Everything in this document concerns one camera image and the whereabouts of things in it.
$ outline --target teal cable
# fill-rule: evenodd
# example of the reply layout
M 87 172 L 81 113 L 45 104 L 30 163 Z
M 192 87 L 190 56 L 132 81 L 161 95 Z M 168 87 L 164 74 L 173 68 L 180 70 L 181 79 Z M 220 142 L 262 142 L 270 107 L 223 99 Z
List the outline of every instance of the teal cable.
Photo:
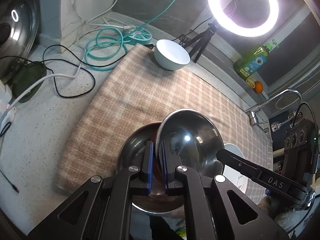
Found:
M 104 60 L 104 59 L 108 59 L 108 58 L 111 58 L 111 57 L 114 57 L 115 55 L 117 55 L 119 53 L 119 51 L 121 50 L 121 48 L 123 47 L 124 48 L 124 51 L 125 53 L 128 53 L 128 49 L 127 47 L 125 46 L 126 43 L 130 42 L 130 40 L 128 41 L 124 41 L 125 38 L 127 38 L 131 33 L 134 33 L 136 31 L 139 31 L 141 30 L 143 27 L 145 27 L 146 25 L 148 25 L 149 23 L 151 23 L 152 21 L 154 21 L 155 19 L 157 19 L 159 16 L 161 16 L 166 10 L 169 9 L 169 7 L 175 2 L 175 0 L 172 0 L 169 5 L 162 11 L 160 12 L 159 14 L 157 14 L 155 17 L 153 17 L 151 20 L 147 21 L 146 23 L 142 24 L 141 26 L 137 27 L 135 30 L 129 32 L 127 35 L 123 36 L 123 34 L 121 33 L 121 31 L 119 31 L 119 29 L 115 28 L 115 27 L 105 27 L 103 28 L 102 30 L 100 30 L 97 34 L 97 36 L 88 41 L 86 46 L 85 46 L 85 54 L 84 54 L 84 60 L 86 63 L 89 63 L 88 62 L 88 56 L 90 58 L 93 58 L 93 59 L 96 59 L 96 60 Z M 119 36 L 120 38 L 116 38 L 116 37 L 113 37 L 113 36 L 99 36 L 103 31 L 105 30 L 113 30 L 115 31 Z M 99 39 L 110 39 L 110 40 L 114 40 L 114 41 L 103 41 L 103 42 L 99 42 Z M 105 57 L 98 57 L 98 56 L 95 56 L 95 55 L 92 55 L 90 53 L 91 50 L 99 47 L 99 48 L 108 48 L 114 44 L 119 44 L 119 48 L 118 50 L 109 55 L 109 56 L 105 56 Z M 99 67 L 94 67 L 94 66 L 90 66 L 90 68 L 94 69 L 94 70 L 97 70 L 97 71 L 109 71 L 109 70 L 112 70 L 114 69 L 116 66 L 112 66 L 112 67 L 108 67 L 108 68 L 99 68 Z
M 159 16 L 161 16 L 163 13 L 166 12 L 166 10 L 169 9 L 169 7 L 175 2 L 175 0 L 172 0 L 169 5 L 158 15 L 156 15 L 155 17 L 153 17 L 151 20 L 149 20 L 148 22 L 144 23 L 143 25 L 139 26 L 138 28 L 136 28 L 135 30 L 133 30 L 132 32 L 128 33 L 127 35 L 124 36 L 124 38 L 128 37 L 131 33 L 135 32 L 135 31 L 139 31 L 141 30 L 141 28 L 143 28 L 144 26 L 148 25 L 149 23 L 153 22 L 155 19 L 157 19 Z

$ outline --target black cable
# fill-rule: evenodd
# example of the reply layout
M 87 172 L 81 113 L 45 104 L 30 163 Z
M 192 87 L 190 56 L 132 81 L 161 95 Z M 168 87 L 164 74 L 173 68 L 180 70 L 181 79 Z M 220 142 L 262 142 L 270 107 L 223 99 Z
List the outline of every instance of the black cable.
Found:
M 6 128 L 6 126 L 8 125 L 8 123 L 4 126 L 4 128 L 3 128 L 2 131 L 1 131 L 1 133 L 3 133 L 3 130 Z M 13 188 L 13 190 L 14 190 L 16 193 L 19 193 L 19 189 L 17 188 L 17 186 L 14 185 L 14 184 L 7 178 L 7 176 L 2 172 L 1 168 L 0 168 L 0 173 L 1 173 L 2 176 L 6 179 L 6 181 L 10 184 L 10 186 Z
M 234 3 L 234 8 L 233 8 L 233 11 L 228 15 L 229 18 L 231 18 L 234 15 L 234 13 L 236 12 L 236 9 L 237 9 L 236 1 L 235 0 L 232 0 L 232 1 Z M 180 40 L 179 45 L 184 46 L 188 42 L 188 37 L 187 36 L 190 33 L 194 32 L 202 23 L 205 23 L 206 21 L 209 21 L 212 17 L 213 17 L 213 15 L 210 18 L 208 18 L 208 19 L 204 20 L 203 22 L 201 22 L 199 25 L 197 25 L 197 27 L 195 27 L 193 30 L 191 30 L 187 34 L 181 34 L 180 36 L 178 36 L 177 38 L 175 38 L 172 41 L 175 41 L 175 40 L 179 39 Z
M 175 41 L 176 39 L 180 39 L 180 38 L 183 37 L 183 36 L 188 36 L 190 33 L 194 32 L 202 23 L 205 23 L 206 21 L 209 21 L 212 17 L 213 17 L 213 15 L 212 15 L 210 18 L 208 18 L 208 19 L 204 20 L 203 22 L 201 22 L 200 24 L 198 24 L 197 27 L 195 27 L 193 30 L 191 30 L 191 31 L 188 32 L 187 34 L 181 34 L 179 37 L 175 38 L 175 39 L 172 40 L 172 41 Z
M 310 213 L 310 211 L 311 211 L 311 209 L 312 209 L 312 207 L 313 207 L 313 203 L 315 202 L 315 199 L 316 199 L 316 198 L 313 198 L 313 200 L 312 200 L 312 202 L 311 202 L 311 204 L 310 204 L 309 210 L 308 210 L 307 213 L 304 215 L 304 217 L 299 221 L 298 224 L 296 224 L 293 228 L 291 228 L 291 229 L 287 232 L 287 234 L 290 234 L 293 230 L 295 230 L 295 229 L 306 219 L 306 217 L 309 215 L 309 213 Z
M 48 70 L 50 70 L 50 71 L 52 72 L 52 74 L 54 74 L 54 72 L 53 72 L 52 69 L 48 68 L 45 64 L 44 64 L 44 66 L 45 66 Z M 56 88 L 57 94 L 58 94 L 60 97 L 62 97 L 62 98 L 78 98 L 78 97 L 80 97 L 80 96 L 84 96 L 84 95 L 90 93 L 90 92 L 94 89 L 94 87 L 96 86 L 96 79 L 94 78 L 94 76 L 93 76 L 88 70 L 86 70 L 85 68 L 82 68 L 82 67 L 81 67 L 80 69 L 86 71 L 86 72 L 92 77 L 92 79 L 93 79 L 93 85 L 92 85 L 92 87 L 91 87 L 88 91 L 86 91 L 86 92 L 84 92 L 84 93 L 82 93 L 82 94 L 78 94 L 78 95 L 75 95 L 75 96 L 63 96 L 62 94 L 60 94 L 60 92 L 59 92 L 59 90 L 58 90 L 57 83 L 56 83 L 56 77 L 53 77 L 54 86 L 55 86 L 55 88 Z
M 63 46 L 63 45 L 60 45 L 60 44 L 55 44 L 55 45 L 51 45 L 51 46 L 47 47 L 47 48 L 44 50 L 44 52 L 43 52 L 43 54 L 42 54 L 42 61 L 41 61 L 41 63 L 46 67 L 46 69 L 50 70 L 52 73 L 54 73 L 53 70 L 50 69 L 50 68 L 48 68 L 48 67 L 45 65 L 45 62 L 47 62 L 47 61 L 52 61 L 52 60 L 59 60 L 59 61 L 67 62 L 67 63 L 69 63 L 69 64 L 71 64 L 71 65 L 73 65 L 73 66 L 79 67 L 77 64 L 75 64 L 75 63 L 73 63 L 73 62 L 70 62 L 70 61 L 68 61 L 68 60 L 62 59 L 62 58 L 50 58 L 50 59 L 46 59 L 46 60 L 45 60 L 45 59 L 44 59 L 44 54 L 46 53 L 46 51 L 47 51 L 49 48 L 55 47 L 55 46 L 60 46 L 60 47 L 65 48 L 67 51 L 69 51 L 76 59 L 78 59 L 78 60 L 79 60 L 80 62 L 82 62 L 83 64 L 86 64 L 86 65 L 89 65 L 89 66 L 94 66 L 94 67 L 107 67 L 107 66 L 110 66 L 110 65 L 118 62 L 119 60 L 121 60 L 121 59 L 126 55 L 126 54 L 124 54 L 123 56 L 121 56 L 121 57 L 120 57 L 119 59 L 117 59 L 116 61 L 114 61 L 114 62 L 112 62 L 112 63 L 109 63 L 109 64 L 107 64 L 107 65 L 97 66 L 97 65 L 88 64 L 88 63 L 80 60 L 80 59 L 79 59 L 70 49 L 68 49 L 67 47 L 65 47 L 65 46 Z M 27 62 L 30 62 L 30 63 L 38 62 L 38 61 L 32 61 L 32 60 L 27 59 L 27 58 L 24 58 L 24 57 L 13 56 L 13 55 L 12 55 L 12 56 L 11 56 L 11 55 L 8 55 L 8 56 L 0 57 L 0 60 L 1 60 L 1 59 L 4 59 L 4 58 L 8 58 L 8 57 L 18 58 L 18 59 L 21 59 L 21 60 L 24 60 L 24 61 L 27 61 Z M 56 91 L 57 91 L 57 94 L 58 94 L 60 97 L 62 97 L 62 98 L 77 98 L 77 97 L 80 97 L 80 96 L 83 96 L 83 95 L 85 95 L 85 94 L 90 93 L 90 92 L 94 89 L 94 87 L 96 86 L 96 80 L 95 80 L 94 76 L 92 75 L 92 73 L 91 73 L 90 71 L 86 70 L 85 68 L 80 67 L 80 69 L 86 71 L 86 72 L 92 77 L 92 79 L 93 79 L 93 86 L 92 86 L 88 91 L 86 91 L 86 92 L 84 92 L 84 93 L 81 93 L 81 94 L 79 94 L 79 95 L 75 95 L 75 96 L 63 96 L 62 94 L 59 93 L 59 90 L 58 90 L 58 87 L 57 87 L 57 83 L 56 83 L 56 78 L 53 77 L 55 89 L 56 89 Z M 3 127 L 3 129 L 2 129 L 1 132 L 0 132 L 0 137 L 2 137 L 2 136 L 6 133 L 6 131 L 10 128 L 10 126 L 11 126 L 11 122 L 8 122 L 8 123 Z M 0 169 L 0 173 L 4 176 L 4 178 L 7 180 L 7 182 L 11 185 L 11 187 L 13 188 L 13 190 L 14 190 L 15 192 L 19 193 L 19 189 L 7 178 L 7 176 L 2 172 L 1 169 Z
M 39 62 L 39 61 L 32 61 L 32 60 L 29 60 L 29 59 L 27 59 L 27 58 L 19 57 L 19 56 L 3 56 L 3 57 L 0 57 L 0 60 L 3 59 L 3 58 L 7 58 L 7 57 L 14 57 L 14 58 L 18 58 L 18 59 L 23 59 L 23 60 L 28 61 L 28 62 L 30 62 L 30 63 Z M 79 67 L 77 64 L 72 63 L 72 62 L 70 62 L 70 61 L 68 61 L 68 60 L 65 60 L 65 59 L 63 59 L 63 58 L 50 58 L 50 59 L 42 60 L 41 63 L 46 67 L 46 69 L 50 70 L 52 73 L 54 73 L 53 70 L 50 69 L 50 68 L 48 68 L 48 67 L 45 65 L 45 63 L 44 63 L 44 62 L 46 62 L 46 61 L 52 61 L 52 60 L 64 61 L 64 62 L 67 62 L 67 63 L 73 65 L 73 66 Z M 80 97 L 80 96 L 83 96 L 83 95 L 86 95 L 86 94 L 90 93 L 90 92 L 94 89 L 94 87 L 95 87 L 95 85 L 96 85 L 96 80 L 95 80 L 94 76 L 91 74 L 91 72 L 89 72 L 89 71 L 86 70 L 85 68 L 82 68 L 82 67 L 81 67 L 80 69 L 82 69 L 82 70 L 86 71 L 87 73 L 89 73 L 89 75 L 90 75 L 90 76 L 92 77 L 92 79 L 93 79 L 93 86 L 92 86 L 88 91 L 86 91 L 86 92 L 84 92 L 84 93 L 81 93 L 81 94 L 79 94 L 79 95 L 63 96 L 63 95 L 61 95 L 61 94 L 59 93 L 58 88 L 57 88 L 57 84 L 56 84 L 56 79 L 55 79 L 55 77 L 53 77 L 53 79 L 54 79 L 54 85 L 55 85 L 57 94 L 58 94 L 60 97 L 62 97 L 62 98 L 77 98 L 77 97 Z
M 312 115 L 313 122 L 314 122 L 314 124 L 315 124 L 315 128 L 316 128 L 316 130 L 318 131 L 318 125 L 317 125 L 315 113 L 313 112 L 311 106 L 310 106 L 307 102 L 301 102 L 301 104 L 298 106 L 297 112 L 296 112 L 296 114 L 295 114 L 295 116 L 294 116 L 294 119 L 293 119 L 292 126 L 294 126 L 294 124 L 295 124 L 295 122 L 296 122 L 296 119 L 297 119 L 297 116 L 298 116 L 298 113 L 299 113 L 299 110 L 300 110 L 301 106 L 303 106 L 303 105 L 305 105 L 305 106 L 307 106 L 307 107 L 309 108 L 309 110 L 310 110 L 310 112 L 311 112 L 311 115 Z
M 86 63 L 86 62 L 82 61 L 81 59 L 79 59 L 79 58 L 78 58 L 70 49 L 68 49 L 67 47 L 65 47 L 65 46 L 63 46 L 63 45 L 60 45 L 60 44 L 54 44 L 54 45 L 51 45 L 51 46 L 47 47 L 47 48 L 44 50 L 44 52 L 43 52 L 43 54 L 42 54 L 42 60 L 44 60 L 44 54 L 45 54 L 45 52 L 46 52 L 48 49 L 50 49 L 51 47 L 55 47 L 55 46 L 60 46 L 60 47 L 65 48 L 67 51 L 69 51 L 69 52 L 70 52 L 77 60 L 79 60 L 81 63 L 86 64 L 86 65 L 91 66 L 91 67 L 108 67 L 108 66 L 112 65 L 113 63 L 118 62 L 118 61 L 121 60 L 125 55 L 127 55 L 127 54 L 124 54 L 124 55 L 122 55 L 120 58 L 118 58 L 117 60 L 115 60 L 114 62 L 111 62 L 111 63 L 109 63 L 109 64 L 107 64 L 107 65 L 97 66 L 97 65 L 92 65 L 92 64 L 89 64 L 89 63 Z

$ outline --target green dish soap bottle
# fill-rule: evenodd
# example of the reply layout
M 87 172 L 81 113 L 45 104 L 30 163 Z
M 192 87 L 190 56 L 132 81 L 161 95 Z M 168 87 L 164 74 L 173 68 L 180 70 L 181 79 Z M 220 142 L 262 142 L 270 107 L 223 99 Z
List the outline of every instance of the green dish soap bottle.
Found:
M 256 72 L 268 60 L 269 52 L 273 49 L 273 45 L 279 47 L 275 40 L 265 46 L 260 44 L 253 46 L 248 53 L 234 63 L 233 68 L 237 74 L 246 79 Z

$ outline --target white bowl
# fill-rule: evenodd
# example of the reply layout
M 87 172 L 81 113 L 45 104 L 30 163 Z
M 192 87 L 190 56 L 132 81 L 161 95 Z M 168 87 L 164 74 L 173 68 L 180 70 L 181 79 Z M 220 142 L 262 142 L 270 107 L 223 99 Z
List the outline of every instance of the white bowl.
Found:
M 161 67 L 168 70 L 183 68 L 190 62 L 188 52 L 178 43 L 169 40 L 157 41 L 155 58 Z
M 235 155 L 244 158 L 242 151 L 232 143 L 224 143 L 224 148 L 229 152 L 234 153 Z M 230 168 L 229 166 L 225 165 L 223 176 L 225 176 L 228 180 L 230 180 L 234 185 L 237 186 L 239 190 L 245 193 L 248 185 L 248 178 L 242 175 L 239 171 Z

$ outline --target pot lid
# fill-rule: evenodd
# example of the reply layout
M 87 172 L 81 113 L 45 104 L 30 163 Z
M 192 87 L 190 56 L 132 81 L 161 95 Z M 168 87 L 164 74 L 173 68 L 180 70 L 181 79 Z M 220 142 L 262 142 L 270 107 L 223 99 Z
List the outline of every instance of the pot lid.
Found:
M 38 0 L 12 0 L 0 17 L 0 57 L 26 57 L 35 41 L 39 26 Z M 6 82 L 16 59 L 0 61 L 0 79 Z

